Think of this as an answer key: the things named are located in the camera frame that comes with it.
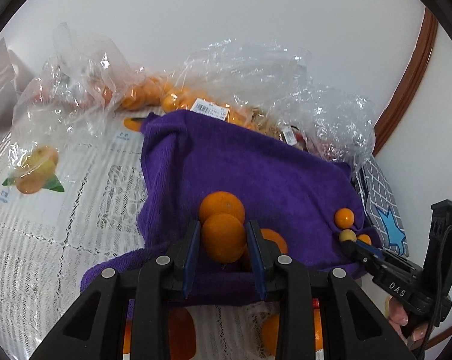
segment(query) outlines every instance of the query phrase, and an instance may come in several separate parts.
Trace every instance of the screw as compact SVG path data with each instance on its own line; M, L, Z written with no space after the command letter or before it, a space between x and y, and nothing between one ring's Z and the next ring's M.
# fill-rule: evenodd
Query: screw
M287 254L282 254L278 257L278 263L283 264L284 266L290 264L293 261L291 257L289 257Z
M165 266L166 264L169 264L171 262L171 259L169 258L169 256L159 256L156 259L156 264L158 264L159 266Z
M338 279L345 278L346 271L343 268L335 268L333 269L333 276Z
M115 273L116 271L113 268L106 268L101 272L101 276L105 279L109 279L112 278Z

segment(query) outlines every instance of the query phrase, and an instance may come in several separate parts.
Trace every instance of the finger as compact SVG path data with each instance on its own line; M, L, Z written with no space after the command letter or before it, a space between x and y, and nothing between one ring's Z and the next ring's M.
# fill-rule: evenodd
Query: finger
M428 330L428 324L426 322L422 323L416 329L414 329L413 333L411 334L413 341L423 339L424 336L426 335L426 330Z
M389 318L401 326L408 324L408 315L401 303L395 298L389 300Z
M403 340L403 342L405 344L408 343L408 340L405 339L405 337L403 336L403 333L401 332L401 326L399 323L393 322L391 320L388 321L389 324L393 327L393 329L396 331L396 333L398 333L399 337Z

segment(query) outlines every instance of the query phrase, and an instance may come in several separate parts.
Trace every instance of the green leaf illustration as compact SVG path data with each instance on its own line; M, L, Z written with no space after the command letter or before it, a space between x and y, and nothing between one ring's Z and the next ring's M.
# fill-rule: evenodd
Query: green leaf illustration
M45 190L51 190L55 192L64 192L64 187L61 185L56 175L51 177L46 183L43 185Z
M3 183L1 184L5 187L9 187L10 185L14 185L14 177L9 177L6 180L3 181Z

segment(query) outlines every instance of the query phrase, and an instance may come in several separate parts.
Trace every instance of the blue star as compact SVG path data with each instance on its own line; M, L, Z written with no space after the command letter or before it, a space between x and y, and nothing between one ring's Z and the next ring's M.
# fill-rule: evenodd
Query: blue star
M388 234L389 244L398 246L400 255L405 254L403 242L406 239L406 235L401 231L401 229L396 224L395 217L391 212L391 207L388 207L388 212L384 212L377 206L375 207L376 210L378 211L381 220L383 221L386 234Z

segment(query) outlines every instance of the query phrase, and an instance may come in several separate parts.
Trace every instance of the fingernail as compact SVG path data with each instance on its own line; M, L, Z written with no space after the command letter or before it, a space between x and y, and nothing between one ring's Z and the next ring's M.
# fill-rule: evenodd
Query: fingernail
M425 334L426 334L426 329L427 327L422 327L422 328L418 328L416 330L413 331L413 340L414 341L418 341L421 340L422 338L424 338Z

